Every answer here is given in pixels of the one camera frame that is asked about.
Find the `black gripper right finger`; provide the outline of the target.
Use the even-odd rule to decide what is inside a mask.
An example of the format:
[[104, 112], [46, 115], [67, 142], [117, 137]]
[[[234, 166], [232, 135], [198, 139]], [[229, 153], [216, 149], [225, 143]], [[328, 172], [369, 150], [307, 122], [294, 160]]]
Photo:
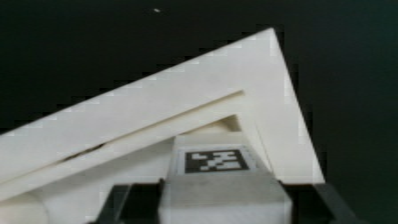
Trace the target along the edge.
[[291, 224], [369, 224], [328, 183], [280, 184], [293, 203]]

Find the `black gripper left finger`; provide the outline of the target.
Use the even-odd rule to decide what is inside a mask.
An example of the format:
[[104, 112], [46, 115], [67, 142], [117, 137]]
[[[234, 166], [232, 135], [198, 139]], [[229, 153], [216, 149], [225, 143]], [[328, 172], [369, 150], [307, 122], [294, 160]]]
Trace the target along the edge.
[[165, 181], [111, 187], [97, 218], [86, 224], [159, 224]]

